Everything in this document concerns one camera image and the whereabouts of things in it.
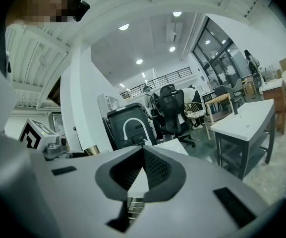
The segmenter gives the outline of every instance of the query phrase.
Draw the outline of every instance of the black mesh office chair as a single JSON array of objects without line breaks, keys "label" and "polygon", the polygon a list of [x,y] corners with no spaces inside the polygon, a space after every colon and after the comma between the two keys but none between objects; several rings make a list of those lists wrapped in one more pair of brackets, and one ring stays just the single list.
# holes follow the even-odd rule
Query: black mesh office chair
[{"label": "black mesh office chair", "polygon": [[161,95],[159,97],[159,105],[162,108],[166,130],[174,134],[180,142],[191,144],[195,147],[195,143],[185,138],[193,139],[190,134],[183,135],[187,130],[190,130],[190,120],[184,113],[184,94],[182,90],[177,90],[169,94]]},{"label": "black mesh office chair", "polygon": [[171,92],[173,92],[173,91],[175,91],[176,89],[175,89],[175,87],[174,87],[174,84],[170,84],[170,85],[165,85],[165,86],[163,86],[162,88],[161,88],[161,90],[160,90],[160,95],[162,95],[162,94],[169,94],[169,93],[171,93]]}]

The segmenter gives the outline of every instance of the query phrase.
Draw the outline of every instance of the ceiling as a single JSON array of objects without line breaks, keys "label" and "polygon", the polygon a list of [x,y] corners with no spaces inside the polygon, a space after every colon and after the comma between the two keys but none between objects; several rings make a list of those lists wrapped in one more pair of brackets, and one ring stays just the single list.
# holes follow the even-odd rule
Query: ceiling
[{"label": "ceiling", "polygon": [[[184,12],[179,17],[169,13],[130,22],[128,29],[115,29],[91,46],[92,62],[116,86],[160,63],[178,60],[194,17],[193,12]],[[166,41],[167,24],[172,22],[183,23],[181,38],[175,43]],[[172,46],[176,50],[169,52]],[[137,65],[138,59],[143,59],[143,63]]]},{"label": "ceiling", "polygon": [[[160,60],[179,58],[184,40],[170,54],[170,43],[164,38],[164,27],[171,20],[186,21],[185,36],[193,14],[188,16],[189,12],[218,14],[249,24],[258,8],[265,3],[265,0],[85,1],[91,8],[80,22],[56,28],[21,25],[7,28],[6,50],[10,52],[11,81],[19,98],[17,106],[59,110],[47,97],[70,65],[71,47],[78,36],[83,36],[88,45],[94,46],[95,64],[115,85],[125,77],[152,68]],[[184,13],[174,19],[170,14],[173,11]],[[130,26],[126,31],[118,30],[128,22]],[[144,60],[140,66],[135,64],[137,58]]]}]

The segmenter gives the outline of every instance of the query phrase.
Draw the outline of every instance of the office chair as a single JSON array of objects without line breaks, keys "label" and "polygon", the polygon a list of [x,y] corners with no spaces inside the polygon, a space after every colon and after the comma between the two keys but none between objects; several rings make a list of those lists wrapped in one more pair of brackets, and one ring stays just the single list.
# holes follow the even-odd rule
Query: office chair
[{"label": "office chair", "polygon": [[195,147],[195,143],[185,140],[186,137],[193,139],[190,134],[183,135],[190,130],[190,120],[184,112],[184,94],[182,90],[174,91],[159,97],[159,105],[163,110],[166,122],[166,130],[174,134],[180,142],[191,144]]},{"label": "office chair", "polygon": [[161,91],[160,91],[160,95],[162,94],[169,94],[173,91],[175,91],[175,87],[174,87],[174,84],[170,84],[170,85],[165,85],[161,88]]},{"label": "office chair", "polygon": [[242,84],[242,79],[238,79],[236,81],[236,84],[235,86],[232,88],[232,91],[233,91],[233,95],[235,97],[243,97],[245,102],[246,102],[246,99],[245,99],[245,96],[244,96],[244,90],[243,90],[243,84]]}]

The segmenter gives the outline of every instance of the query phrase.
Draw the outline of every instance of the desk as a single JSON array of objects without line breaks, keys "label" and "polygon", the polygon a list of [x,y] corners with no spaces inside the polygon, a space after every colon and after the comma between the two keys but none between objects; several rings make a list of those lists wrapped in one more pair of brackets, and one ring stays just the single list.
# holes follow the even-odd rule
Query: desk
[{"label": "desk", "polygon": [[281,131],[282,135],[285,133],[286,121],[286,97],[283,85],[283,79],[276,79],[263,85],[260,90],[263,92],[264,100],[274,99],[275,112],[277,116],[277,129]]},{"label": "desk", "polygon": [[[238,178],[243,179],[255,167],[267,152],[268,164],[273,150],[275,137],[275,104],[274,100],[244,103],[238,114],[230,114],[211,126],[215,132],[217,144],[218,165],[221,160],[238,172]],[[270,135],[268,148],[260,147],[267,134]],[[228,153],[222,153],[221,139],[234,143],[237,147]]]}]

